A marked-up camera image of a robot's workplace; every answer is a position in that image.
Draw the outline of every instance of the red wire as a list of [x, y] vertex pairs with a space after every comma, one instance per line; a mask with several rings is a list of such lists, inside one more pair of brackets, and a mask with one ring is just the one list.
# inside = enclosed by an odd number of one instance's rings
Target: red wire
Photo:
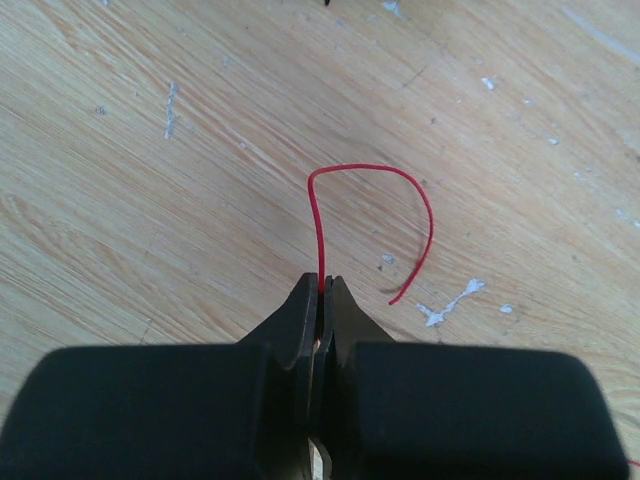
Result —
[[396, 167], [388, 167], [386, 165], [371, 165], [368, 163], [352, 163], [347, 165], [335, 165], [332, 167], [323, 167], [314, 171], [311, 175], [309, 175], [309, 179], [307, 180], [307, 190], [309, 191], [309, 201], [311, 202], [311, 210], [313, 211], [313, 221], [316, 224], [316, 236], [318, 238], [318, 291], [320, 293], [324, 292], [324, 276], [325, 276], [325, 249], [324, 249], [324, 232], [322, 230], [322, 218], [320, 218], [320, 207], [318, 206], [318, 200], [316, 199], [316, 192], [313, 187], [313, 181], [316, 179], [318, 175], [322, 175], [323, 173], [331, 173], [331, 172], [339, 172], [342, 170], [381, 170], [384, 172], [392, 172], [401, 177], [406, 178], [411, 182], [411, 184], [416, 187], [418, 193], [422, 197], [422, 201], [424, 202], [425, 207], [427, 208], [427, 213], [429, 215], [429, 236], [427, 238], [427, 244], [424, 247], [424, 253], [418, 263], [416, 263], [415, 268], [407, 278], [407, 281], [404, 283], [398, 295], [395, 296], [390, 302], [389, 305], [395, 304], [398, 300], [402, 298], [402, 296], [406, 293], [406, 291], [411, 286], [411, 283], [415, 280], [420, 272], [420, 269], [424, 265], [424, 262], [427, 260], [429, 256], [429, 252], [431, 251], [431, 246], [433, 244], [433, 232], [435, 229], [435, 222], [433, 219], [433, 209], [431, 208], [431, 203], [429, 203], [429, 198], [427, 198], [427, 194], [422, 189], [420, 184], [406, 172], [403, 172], [399, 168]]

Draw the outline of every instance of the wood grain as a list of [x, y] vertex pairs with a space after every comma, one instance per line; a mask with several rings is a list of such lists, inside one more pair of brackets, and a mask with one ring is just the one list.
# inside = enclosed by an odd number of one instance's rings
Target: wood grain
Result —
[[[424, 182], [433, 254], [388, 307], [423, 246], [419, 199], [334, 174], [329, 273], [399, 339], [579, 356], [640, 457], [640, 11], [400, 7], [5, 2], [0, 420], [60, 346], [240, 338], [316, 268], [307, 175], [367, 161]], [[426, 328], [416, 303], [471, 278], [484, 290]]]

